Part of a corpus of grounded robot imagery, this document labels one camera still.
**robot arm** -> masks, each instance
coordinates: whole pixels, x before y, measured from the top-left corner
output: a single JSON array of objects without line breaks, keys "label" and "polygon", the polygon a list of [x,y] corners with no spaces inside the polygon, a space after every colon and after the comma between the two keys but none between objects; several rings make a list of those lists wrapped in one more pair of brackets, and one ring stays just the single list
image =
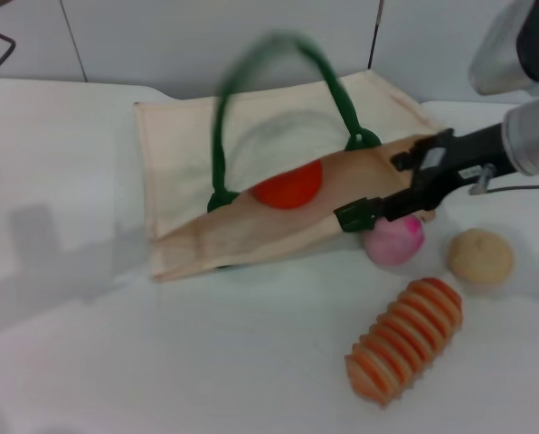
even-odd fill
[{"label": "robot arm", "polygon": [[[496,19],[469,71],[481,94],[539,90],[539,0],[516,0]],[[460,186],[488,193],[491,178],[519,172],[539,175],[539,99],[509,111],[501,124],[455,137],[452,130],[422,139],[392,158],[412,170],[410,188],[386,198],[362,199],[335,211],[344,231],[372,229],[376,219],[396,220],[435,209]]]}]

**orange ball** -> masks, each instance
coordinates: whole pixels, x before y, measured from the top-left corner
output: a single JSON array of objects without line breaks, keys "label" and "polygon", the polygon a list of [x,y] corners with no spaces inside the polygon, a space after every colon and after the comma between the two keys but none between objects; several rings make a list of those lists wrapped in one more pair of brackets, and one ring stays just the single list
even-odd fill
[{"label": "orange ball", "polygon": [[291,210],[310,202],[321,186],[322,163],[316,160],[253,186],[251,194],[272,208]]}]

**white table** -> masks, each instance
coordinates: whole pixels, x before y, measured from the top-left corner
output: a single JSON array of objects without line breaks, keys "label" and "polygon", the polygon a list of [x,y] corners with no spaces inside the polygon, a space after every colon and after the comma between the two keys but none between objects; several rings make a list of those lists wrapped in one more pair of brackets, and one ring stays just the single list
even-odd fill
[{"label": "white table", "polygon": [[[159,287],[144,265],[138,100],[169,98],[0,80],[0,434],[539,433],[538,192],[455,192],[393,273],[345,238]],[[465,132],[508,106],[428,108]],[[463,330],[401,400],[359,400],[343,355],[472,226],[513,240],[506,291],[531,297],[468,299]]]}]

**tan ball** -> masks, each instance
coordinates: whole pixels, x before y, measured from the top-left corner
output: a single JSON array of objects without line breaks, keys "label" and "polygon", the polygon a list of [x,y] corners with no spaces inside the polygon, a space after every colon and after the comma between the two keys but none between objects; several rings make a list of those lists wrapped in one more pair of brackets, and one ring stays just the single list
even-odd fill
[{"label": "tan ball", "polygon": [[504,282],[515,267],[511,245],[496,233],[469,229],[457,235],[449,246],[449,269],[471,283]]}]

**white wall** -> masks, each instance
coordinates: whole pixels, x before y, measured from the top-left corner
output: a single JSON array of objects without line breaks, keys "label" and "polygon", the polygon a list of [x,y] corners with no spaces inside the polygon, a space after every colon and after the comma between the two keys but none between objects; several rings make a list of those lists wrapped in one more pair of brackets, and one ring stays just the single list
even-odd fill
[{"label": "white wall", "polygon": [[[3,6],[0,33],[17,42],[0,77],[83,80],[59,0],[15,0]],[[0,56],[7,48],[0,41]]]},{"label": "white wall", "polygon": [[[177,98],[212,95],[227,67],[272,29],[312,36],[340,74],[366,68],[378,0],[63,0],[90,81],[144,84]],[[511,0],[386,0],[374,69],[419,101],[483,100],[470,60]],[[82,80],[61,0],[14,0],[0,31],[18,41],[1,77]],[[0,53],[6,44],[0,42]],[[285,62],[250,87],[317,79]],[[524,94],[487,100],[519,102]]]}]

